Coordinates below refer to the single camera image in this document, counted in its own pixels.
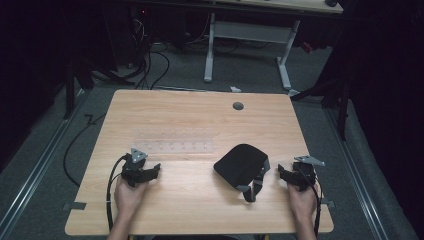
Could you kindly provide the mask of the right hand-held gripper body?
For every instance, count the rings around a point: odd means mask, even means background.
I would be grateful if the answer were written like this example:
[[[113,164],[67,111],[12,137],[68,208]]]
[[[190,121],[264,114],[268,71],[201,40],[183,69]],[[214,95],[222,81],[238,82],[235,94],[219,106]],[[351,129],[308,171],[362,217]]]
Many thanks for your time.
[[[316,182],[316,171],[315,167],[325,167],[324,161],[318,160],[312,156],[298,156],[295,157],[293,163],[293,171],[300,178],[297,186],[300,191],[305,191],[308,187],[313,186]]]

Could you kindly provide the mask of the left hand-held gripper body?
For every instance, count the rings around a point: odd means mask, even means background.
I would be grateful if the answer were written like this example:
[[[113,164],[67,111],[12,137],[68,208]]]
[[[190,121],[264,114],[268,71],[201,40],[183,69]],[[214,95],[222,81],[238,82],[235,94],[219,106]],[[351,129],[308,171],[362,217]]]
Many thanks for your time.
[[[125,164],[122,167],[121,177],[130,187],[147,181],[146,172],[143,170],[147,154],[132,148],[130,154],[125,155]]]

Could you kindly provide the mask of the person's right hand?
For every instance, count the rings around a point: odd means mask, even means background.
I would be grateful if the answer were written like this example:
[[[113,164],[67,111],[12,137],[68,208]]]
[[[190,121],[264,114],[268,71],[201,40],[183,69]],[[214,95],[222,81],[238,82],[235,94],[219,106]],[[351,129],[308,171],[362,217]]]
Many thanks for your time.
[[[298,187],[292,184],[287,185],[289,191],[290,207],[298,220],[311,220],[316,209],[316,196],[311,187],[304,191],[299,191]]]

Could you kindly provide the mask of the person's left hand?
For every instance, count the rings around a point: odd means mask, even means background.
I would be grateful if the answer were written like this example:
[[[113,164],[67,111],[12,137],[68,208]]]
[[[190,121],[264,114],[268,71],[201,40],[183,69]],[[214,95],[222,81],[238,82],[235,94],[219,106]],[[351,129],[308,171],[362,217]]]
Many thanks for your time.
[[[118,178],[114,197],[119,219],[131,219],[133,217],[142,202],[148,185],[148,182],[144,182],[131,187],[126,180],[121,177]]]

